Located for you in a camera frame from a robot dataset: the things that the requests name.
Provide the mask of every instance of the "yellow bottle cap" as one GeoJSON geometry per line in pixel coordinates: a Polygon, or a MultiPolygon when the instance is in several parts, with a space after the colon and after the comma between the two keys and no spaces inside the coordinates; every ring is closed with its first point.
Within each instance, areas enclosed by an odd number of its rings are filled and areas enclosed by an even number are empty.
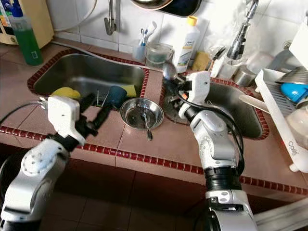
{"type": "Polygon", "coordinates": [[[197,20],[198,20],[198,18],[194,17],[194,16],[188,16],[187,17],[187,23],[191,26],[195,26],[197,24],[197,20]]]}

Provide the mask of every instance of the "tiled countertop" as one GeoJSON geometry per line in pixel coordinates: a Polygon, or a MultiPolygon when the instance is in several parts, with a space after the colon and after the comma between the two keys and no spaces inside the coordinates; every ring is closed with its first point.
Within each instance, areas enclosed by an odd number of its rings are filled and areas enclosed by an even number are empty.
{"type": "MultiPolygon", "coordinates": [[[[131,60],[129,54],[76,42],[65,42],[92,52],[131,60]]],[[[53,44],[47,45],[42,49],[44,61],[47,62],[58,52],[66,49],[53,44]]],[[[17,47],[0,44],[0,117],[25,101],[37,100],[38,96],[28,90],[26,82],[42,66],[43,64],[35,67],[26,65],[17,47]]],[[[161,73],[150,71],[145,98],[159,102],[161,80],[161,73]]],[[[88,119],[94,118],[98,110],[99,108],[91,107],[85,115],[88,119]]],[[[282,197],[277,194],[278,191],[289,192],[286,195],[291,193],[296,193],[297,196],[308,195],[308,174],[294,173],[289,170],[291,158],[282,144],[271,117],[269,115],[264,117],[270,128],[269,136],[261,141],[244,140],[246,166],[244,177],[241,178],[241,181],[246,184],[244,188],[249,190],[251,185],[259,185],[252,191],[259,190],[257,195],[271,194],[271,197],[275,198],[282,197]],[[266,191],[269,190],[268,188],[278,191],[270,193],[266,191]]],[[[47,120],[46,112],[36,106],[19,110],[2,126],[18,130],[4,130],[2,127],[0,142],[21,147],[32,147],[39,142],[36,138],[41,138],[39,135],[30,136],[32,139],[22,137],[21,130],[44,135],[54,133],[52,125],[47,120]]],[[[198,169],[201,166],[198,145],[189,126],[175,124],[165,118],[162,125],[153,130],[153,137],[153,141],[147,141],[145,132],[126,126],[120,114],[112,111],[99,129],[99,135],[88,137],[87,143],[91,145],[84,147],[87,151],[76,149],[72,153],[72,158],[205,184],[205,178],[200,168],[198,169]]]]}

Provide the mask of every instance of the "cable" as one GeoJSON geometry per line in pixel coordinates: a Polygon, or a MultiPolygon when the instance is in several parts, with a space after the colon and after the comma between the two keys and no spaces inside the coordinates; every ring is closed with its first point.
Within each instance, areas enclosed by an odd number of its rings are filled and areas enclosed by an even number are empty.
{"type": "Polygon", "coordinates": [[[74,28],[78,25],[80,25],[81,23],[83,23],[87,18],[89,18],[89,16],[93,13],[95,6],[96,6],[97,0],[94,0],[94,4],[92,6],[92,8],[86,13],[86,15],[80,20],[78,21],[76,24],[72,25],[72,26],[67,26],[67,27],[62,27],[62,28],[56,28],[53,29],[54,31],[64,31],[64,30],[68,30],[71,28],[74,28]]]}
{"type": "Polygon", "coordinates": [[[29,101],[27,103],[24,103],[18,107],[16,107],[15,109],[13,109],[12,111],[10,111],[8,114],[6,114],[4,117],[2,117],[2,119],[0,120],[0,125],[11,115],[13,114],[14,112],[16,112],[17,110],[23,108],[23,107],[26,107],[26,106],[29,106],[29,105],[33,105],[33,104],[41,104],[42,103],[40,101],[29,101]]]}
{"type": "Polygon", "coordinates": [[[111,62],[111,63],[114,63],[114,64],[120,64],[120,65],[132,66],[132,67],[139,67],[139,68],[143,68],[143,69],[149,69],[149,70],[153,70],[153,71],[162,72],[161,69],[158,69],[158,68],[155,68],[155,67],[149,67],[149,66],[138,65],[138,64],[129,64],[129,63],[123,63],[123,62],[119,62],[119,61],[114,61],[114,60],[111,60],[111,59],[106,59],[104,57],[101,57],[99,55],[93,54],[93,53],[91,53],[89,51],[86,51],[84,49],[81,49],[79,47],[74,47],[74,46],[71,46],[71,45],[67,45],[65,43],[56,42],[56,41],[51,41],[50,43],[53,43],[53,44],[56,44],[56,45],[59,45],[59,46],[63,46],[63,47],[72,48],[72,49],[80,51],[80,52],[82,52],[84,54],[87,54],[87,55],[90,55],[92,57],[95,57],[95,58],[98,58],[98,59],[101,59],[101,60],[104,60],[104,61],[108,61],[108,62],[111,62]]]}
{"type": "Polygon", "coordinates": [[[234,122],[234,120],[224,111],[222,111],[221,109],[217,108],[217,107],[208,107],[208,106],[201,106],[192,102],[189,102],[188,100],[184,99],[181,94],[179,93],[179,91],[177,91],[177,96],[179,97],[180,100],[182,100],[183,102],[187,103],[188,105],[192,106],[192,107],[196,107],[199,108],[201,110],[208,110],[208,111],[212,111],[212,112],[216,112],[222,116],[224,116],[226,119],[228,119],[228,121],[230,121],[232,123],[232,126],[229,126],[227,124],[227,127],[231,130],[232,136],[234,138],[234,141],[236,143],[236,146],[238,147],[239,150],[239,163],[238,163],[238,174],[241,175],[243,170],[244,170],[244,166],[245,166],[245,162],[244,162],[244,141],[243,141],[243,136],[241,134],[241,131],[239,130],[238,126],[236,125],[236,123],[234,122]]]}

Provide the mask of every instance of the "white plastic bottle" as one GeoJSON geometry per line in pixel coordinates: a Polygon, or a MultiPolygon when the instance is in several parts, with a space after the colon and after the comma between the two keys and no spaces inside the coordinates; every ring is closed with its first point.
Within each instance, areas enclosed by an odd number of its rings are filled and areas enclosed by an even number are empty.
{"type": "Polygon", "coordinates": [[[175,52],[173,56],[173,64],[178,73],[187,70],[188,62],[193,54],[193,49],[200,35],[200,31],[196,27],[197,20],[197,17],[189,16],[187,18],[187,24],[181,28],[176,40],[174,41],[173,49],[175,52]]]}

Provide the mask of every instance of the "white hose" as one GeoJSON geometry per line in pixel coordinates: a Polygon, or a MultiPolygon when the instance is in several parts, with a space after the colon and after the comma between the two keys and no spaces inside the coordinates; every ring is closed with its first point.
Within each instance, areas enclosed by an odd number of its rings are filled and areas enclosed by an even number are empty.
{"type": "Polygon", "coordinates": [[[161,69],[158,69],[158,68],[155,68],[155,67],[143,66],[143,65],[138,65],[138,64],[127,64],[127,63],[123,63],[123,62],[118,62],[118,61],[106,59],[106,58],[103,58],[99,55],[93,54],[92,52],[89,52],[89,51],[86,51],[84,49],[74,47],[74,46],[71,46],[71,45],[67,45],[65,43],[56,42],[56,41],[51,41],[50,43],[53,43],[53,44],[56,44],[56,45],[59,45],[59,46],[69,47],[69,48],[72,48],[74,50],[81,51],[84,54],[87,54],[87,55],[93,56],[95,58],[102,59],[102,60],[105,60],[105,61],[108,61],[108,62],[111,62],[111,63],[114,63],[114,64],[121,64],[121,65],[126,65],[126,66],[139,67],[139,68],[145,68],[145,69],[149,69],[149,70],[153,70],[153,71],[162,72],[161,69]]]}
{"type": "Polygon", "coordinates": [[[89,16],[93,13],[95,6],[96,6],[97,0],[94,0],[94,4],[92,6],[92,8],[86,13],[86,15],[81,19],[81,21],[78,21],[76,24],[72,25],[72,26],[67,26],[67,27],[62,27],[62,28],[56,28],[53,29],[54,31],[64,31],[64,30],[69,30],[71,28],[74,28],[78,25],[80,25],[82,22],[84,22],[87,18],[89,18],[89,16]]]}

